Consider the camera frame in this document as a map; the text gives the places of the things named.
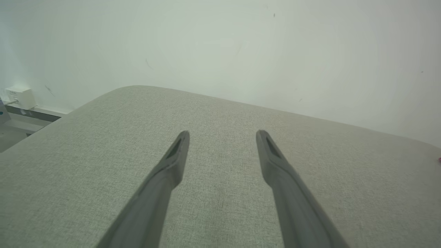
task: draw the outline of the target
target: white plug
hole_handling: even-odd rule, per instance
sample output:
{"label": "white plug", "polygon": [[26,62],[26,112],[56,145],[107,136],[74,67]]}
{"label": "white plug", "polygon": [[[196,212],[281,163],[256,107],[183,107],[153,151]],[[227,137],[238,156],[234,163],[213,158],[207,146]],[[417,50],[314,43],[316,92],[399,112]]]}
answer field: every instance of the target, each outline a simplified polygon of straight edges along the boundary
{"label": "white plug", "polygon": [[9,101],[18,101],[18,105],[22,109],[31,109],[37,104],[35,103],[34,95],[32,95],[32,90],[29,88],[21,87],[9,87],[6,89],[7,95],[9,96]]}

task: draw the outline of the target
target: gray fabric surface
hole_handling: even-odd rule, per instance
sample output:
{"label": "gray fabric surface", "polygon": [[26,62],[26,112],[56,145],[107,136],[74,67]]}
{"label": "gray fabric surface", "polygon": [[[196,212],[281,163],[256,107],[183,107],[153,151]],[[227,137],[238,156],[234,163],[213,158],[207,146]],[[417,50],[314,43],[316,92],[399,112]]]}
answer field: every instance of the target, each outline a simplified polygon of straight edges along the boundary
{"label": "gray fabric surface", "polygon": [[0,154],[1,246],[96,245],[180,131],[161,245],[282,246],[255,133],[267,130],[352,247],[441,247],[441,149],[177,90],[107,93]]}

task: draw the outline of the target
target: white wall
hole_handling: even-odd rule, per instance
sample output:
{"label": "white wall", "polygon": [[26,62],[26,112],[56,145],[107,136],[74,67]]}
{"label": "white wall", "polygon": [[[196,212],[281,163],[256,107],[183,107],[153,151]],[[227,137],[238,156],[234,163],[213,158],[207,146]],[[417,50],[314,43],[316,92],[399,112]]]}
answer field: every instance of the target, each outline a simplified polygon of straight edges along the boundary
{"label": "white wall", "polygon": [[0,18],[0,88],[42,107],[153,85],[441,147],[440,0],[6,0]]}

